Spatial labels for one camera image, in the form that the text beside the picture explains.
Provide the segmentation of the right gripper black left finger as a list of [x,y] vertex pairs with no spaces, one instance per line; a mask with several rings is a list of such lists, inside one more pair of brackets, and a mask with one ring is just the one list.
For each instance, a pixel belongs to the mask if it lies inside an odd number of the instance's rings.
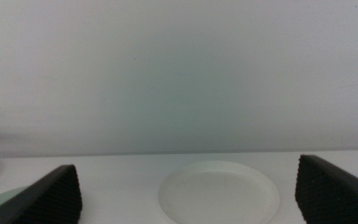
[[0,194],[0,224],[77,224],[83,202],[74,165],[62,165],[25,187]]

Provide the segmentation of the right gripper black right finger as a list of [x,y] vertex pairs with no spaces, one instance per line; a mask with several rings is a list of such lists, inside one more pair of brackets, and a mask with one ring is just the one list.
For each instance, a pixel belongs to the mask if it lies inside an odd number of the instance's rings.
[[318,156],[300,156],[295,200],[307,224],[358,224],[358,177]]

